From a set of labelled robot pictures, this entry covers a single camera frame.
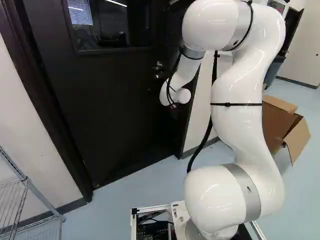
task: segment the window glass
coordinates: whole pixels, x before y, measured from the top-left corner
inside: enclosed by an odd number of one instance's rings
[[[151,45],[151,0],[67,0],[78,50]]]

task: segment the circuit board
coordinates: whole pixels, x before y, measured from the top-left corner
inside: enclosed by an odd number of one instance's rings
[[[154,222],[138,225],[136,231],[137,240],[168,240],[168,223]]]

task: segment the wall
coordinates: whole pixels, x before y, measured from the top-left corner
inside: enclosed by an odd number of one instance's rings
[[[0,35],[0,145],[35,186],[59,207],[82,195],[43,126]],[[15,178],[0,159],[0,183]],[[29,192],[22,220],[47,209]]]
[[[183,152],[197,147],[201,143],[207,130],[207,126],[211,116],[210,96],[214,54],[215,53],[212,51],[207,51],[201,62]],[[219,54],[220,57],[218,58],[217,65],[218,76],[224,73],[232,65],[231,53],[219,52]],[[208,140],[211,140],[216,136],[217,134],[213,129]]]
[[[278,76],[313,86],[320,84],[320,28],[318,0],[294,4],[298,10],[305,8],[300,24]]]

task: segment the floor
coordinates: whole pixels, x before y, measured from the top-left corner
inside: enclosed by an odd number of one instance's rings
[[[295,166],[283,176],[286,186],[284,207],[257,222],[269,240],[319,239],[320,89],[275,80],[267,94],[298,105],[297,112],[305,116],[312,137]],[[229,163],[233,158],[231,149],[217,142],[200,153],[193,167]],[[182,186],[188,161],[189,158],[177,160],[171,156],[96,190],[92,203],[66,214],[62,239],[129,240],[130,208],[183,199]]]

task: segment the black door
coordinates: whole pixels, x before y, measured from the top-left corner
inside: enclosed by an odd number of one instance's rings
[[[301,11],[297,11],[289,7],[289,10],[285,17],[285,28],[286,28],[285,40],[279,52],[279,55],[281,57],[285,57],[288,53],[288,49],[295,36],[296,30],[298,28],[298,25],[301,20],[302,14],[304,13],[304,10],[305,9],[302,9]]]
[[[152,76],[162,2],[24,0],[43,68],[95,186],[173,152],[171,119]]]

